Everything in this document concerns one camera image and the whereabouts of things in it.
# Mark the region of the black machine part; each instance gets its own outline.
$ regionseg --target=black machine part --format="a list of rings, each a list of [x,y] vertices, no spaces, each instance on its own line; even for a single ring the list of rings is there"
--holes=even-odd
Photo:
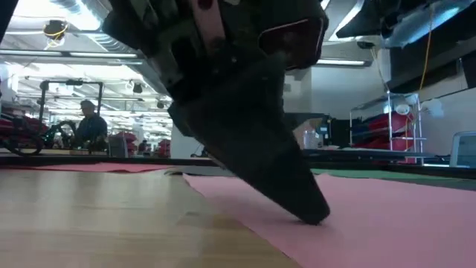
[[[286,69],[321,55],[328,19],[318,1],[110,2],[103,31],[146,55],[174,100],[169,113],[181,132],[303,222],[329,215],[283,120]],[[231,25],[233,18],[246,27]]]

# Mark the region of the ceiling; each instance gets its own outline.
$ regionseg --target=ceiling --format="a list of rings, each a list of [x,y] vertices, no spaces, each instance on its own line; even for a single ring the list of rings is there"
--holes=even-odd
[[[7,34],[0,44],[0,49],[97,53],[136,52],[107,35],[95,32],[100,27],[101,20],[110,10],[107,0],[84,0],[89,7],[94,5],[94,13],[81,2],[79,6],[76,6],[76,13],[71,13],[71,10],[53,3],[61,1],[19,0]],[[325,41],[326,45],[329,45],[330,42],[333,45],[328,49],[327,56],[329,56],[329,51],[336,50],[335,44],[339,43],[332,41],[332,35],[360,1],[363,0],[323,1],[323,5],[327,6],[326,12],[330,19]],[[67,33],[64,41],[58,43],[48,40],[42,32],[45,23],[55,18],[70,23],[68,29],[70,34]],[[83,34],[84,31],[89,31],[90,34]],[[324,46],[323,54],[326,54],[326,46]],[[33,105],[36,103],[41,94],[39,83],[44,79],[81,78],[86,81],[101,81],[105,84],[103,96],[109,98],[109,100],[103,101],[101,115],[109,122],[111,131],[131,129],[141,125],[148,138],[170,138],[172,121],[167,111],[159,109],[157,104],[158,102],[163,103],[165,104],[164,108],[167,108],[171,100],[164,94],[166,92],[160,80],[158,78],[150,79],[150,74],[153,71],[140,60],[124,62],[116,59],[77,60],[61,57],[13,56],[3,56],[0,60],[3,60],[18,77],[19,101],[23,103],[28,102]],[[133,83],[142,85],[143,92],[141,94],[133,93]],[[74,88],[73,86],[52,84],[47,93],[46,106],[49,114],[46,120],[50,120],[49,115],[51,114],[55,121],[64,119],[79,121],[81,119],[79,102],[83,98],[94,101],[98,95],[98,88],[90,85]]]

